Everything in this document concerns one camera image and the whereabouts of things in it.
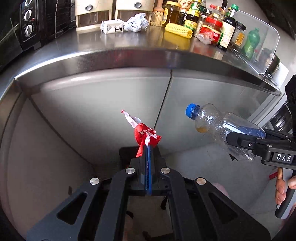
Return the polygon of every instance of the cooking pot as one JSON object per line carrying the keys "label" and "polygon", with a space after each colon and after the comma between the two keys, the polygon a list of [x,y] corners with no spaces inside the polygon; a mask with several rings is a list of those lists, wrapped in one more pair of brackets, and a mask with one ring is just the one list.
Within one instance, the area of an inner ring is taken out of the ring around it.
{"label": "cooking pot", "polygon": [[264,65],[267,66],[268,65],[267,72],[269,72],[270,74],[274,74],[276,72],[276,70],[278,69],[279,63],[281,61],[278,58],[278,56],[276,54],[274,54],[272,56],[272,59],[271,59],[270,63],[269,63],[271,53],[272,53],[272,51],[270,49],[268,49],[268,48],[262,49],[262,52],[261,52],[261,54],[259,56],[259,63],[262,66],[264,66]]}
{"label": "cooking pot", "polygon": [[271,62],[270,64],[268,65],[268,68],[267,68],[267,71],[270,73],[270,74],[274,74],[277,69],[279,68],[279,63],[280,63],[280,59],[278,58],[278,56],[276,54],[274,54],[272,56],[272,59],[271,59]]}

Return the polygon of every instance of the oven knob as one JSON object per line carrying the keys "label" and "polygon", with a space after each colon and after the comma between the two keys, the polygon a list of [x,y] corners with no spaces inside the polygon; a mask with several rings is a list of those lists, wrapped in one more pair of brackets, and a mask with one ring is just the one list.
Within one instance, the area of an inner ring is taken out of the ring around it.
{"label": "oven knob", "polygon": [[29,24],[25,29],[25,35],[30,36],[32,32],[33,32],[33,26]]}
{"label": "oven knob", "polygon": [[32,15],[32,10],[29,9],[28,11],[26,11],[26,13],[24,15],[24,20],[28,21],[30,19],[31,15]]}
{"label": "oven knob", "polygon": [[31,2],[32,2],[32,0],[26,0],[25,1],[25,7],[27,7]]}
{"label": "oven knob", "polygon": [[134,4],[134,6],[135,6],[135,8],[140,8],[140,7],[142,7],[142,4],[140,2],[136,2]]}
{"label": "oven knob", "polygon": [[90,10],[92,10],[92,8],[93,8],[92,5],[88,5],[88,6],[85,7],[85,10],[86,10],[86,11],[90,11]]}

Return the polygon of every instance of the kitchen counter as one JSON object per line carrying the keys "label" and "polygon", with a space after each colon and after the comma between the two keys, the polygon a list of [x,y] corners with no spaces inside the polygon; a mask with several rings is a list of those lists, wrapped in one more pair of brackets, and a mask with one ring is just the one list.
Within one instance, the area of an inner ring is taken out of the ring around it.
{"label": "kitchen counter", "polygon": [[0,75],[0,93],[15,78],[30,88],[73,74],[126,67],[188,69],[227,77],[228,81],[280,95],[232,52],[204,45],[151,26],[146,32],[105,35],[100,30],[69,30],[44,47],[25,53]]}

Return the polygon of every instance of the clear plastic shelf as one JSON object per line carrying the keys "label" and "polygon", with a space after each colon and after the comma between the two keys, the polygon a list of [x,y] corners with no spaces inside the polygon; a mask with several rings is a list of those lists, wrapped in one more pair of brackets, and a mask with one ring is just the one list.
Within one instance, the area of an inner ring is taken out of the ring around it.
{"label": "clear plastic shelf", "polygon": [[[237,11],[236,21],[241,22],[243,25],[246,26],[247,29],[245,30],[245,39],[240,49],[231,49],[231,51],[238,54],[239,57],[245,60],[246,63],[258,74],[264,74],[279,43],[278,31],[266,22],[260,20],[259,18],[256,18],[240,10]],[[255,48],[252,58],[248,59],[241,53],[241,49],[246,42],[248,33],[255,28],[259,29],[260,42]]]}

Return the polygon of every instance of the wooden brush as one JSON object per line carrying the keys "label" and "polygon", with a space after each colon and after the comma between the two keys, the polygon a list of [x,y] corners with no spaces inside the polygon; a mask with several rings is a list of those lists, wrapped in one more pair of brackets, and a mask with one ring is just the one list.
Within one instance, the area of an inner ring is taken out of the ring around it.
{"label": "wooden brush", "polygon": [[151,21],[152,26],[161,26],[163,22],[163,12],[162,8],[163,0],[157,1],[157,6],[153,9],[153,21]]}

